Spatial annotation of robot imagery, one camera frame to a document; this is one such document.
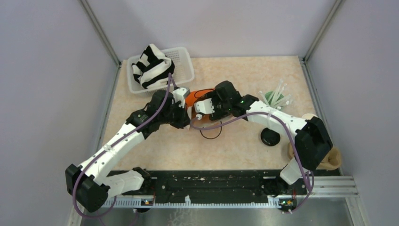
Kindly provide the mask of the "orange paper bag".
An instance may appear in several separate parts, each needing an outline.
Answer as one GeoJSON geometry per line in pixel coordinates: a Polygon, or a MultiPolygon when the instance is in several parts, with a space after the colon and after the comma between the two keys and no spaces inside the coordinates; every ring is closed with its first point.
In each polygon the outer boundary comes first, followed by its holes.
{"type": "MultiPolygon", "coordinates": [[[[185,99],[187,104],[188,113],[190,114],[191,119],[195,119],[198,114],[195,111],[195,105],[198,101],[202,101],[206,99],[206,94],[211,93],[215,90],[215,88],[208,88],[208,89],[199,89],[190,93],[190,95],[185,99]]],[[[213,127],[217,125],[221,125],[232,118],[231,115],[225,115],[220,119],[211,120],[210,114],[202,114],[200,119],[195,119],[191,125],[198,128],[207,128],[213,127]]],[[[218,127],[217,129],[211,130],[199,130],[201,136],[207,140],[214,140],[217,139],[223,131],[223,127],[218,127]]]]}

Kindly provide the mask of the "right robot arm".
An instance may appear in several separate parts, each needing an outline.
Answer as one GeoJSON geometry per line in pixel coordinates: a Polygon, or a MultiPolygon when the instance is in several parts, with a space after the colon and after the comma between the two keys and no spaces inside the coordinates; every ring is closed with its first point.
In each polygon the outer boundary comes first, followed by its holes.
{"type": "Polygon", "coordinates": [[[289,139],[294,159],[281,170],[276,181],[276,188],[282,194],[290,193],[299,178],[315,170],[333,147],[320,118],[294,117],[268,106],[255,96],[242,96],[230,81],[216,85],[212,104],[216,113],[258,123],[289,139]]]}

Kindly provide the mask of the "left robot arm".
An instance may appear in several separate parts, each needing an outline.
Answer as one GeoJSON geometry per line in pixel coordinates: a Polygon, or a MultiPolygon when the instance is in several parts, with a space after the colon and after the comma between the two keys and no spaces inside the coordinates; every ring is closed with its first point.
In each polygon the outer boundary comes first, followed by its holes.
{"type": "Polygon", "coordinates": [[[67,191],[74,205],[82,205],[88,212],[99,210],[108,198],[137,191],[150,191],[151,176],[140,167],[117,175],[110,175],[113,167],[136,145],[145,141],[161,125],[184,129],[190,123],[185,99],[188,88],[172,92],[156,91],[151,101],[126,119],[122,127],[100,150],[79,164],[71,164],[65,171],[67,191]]]}

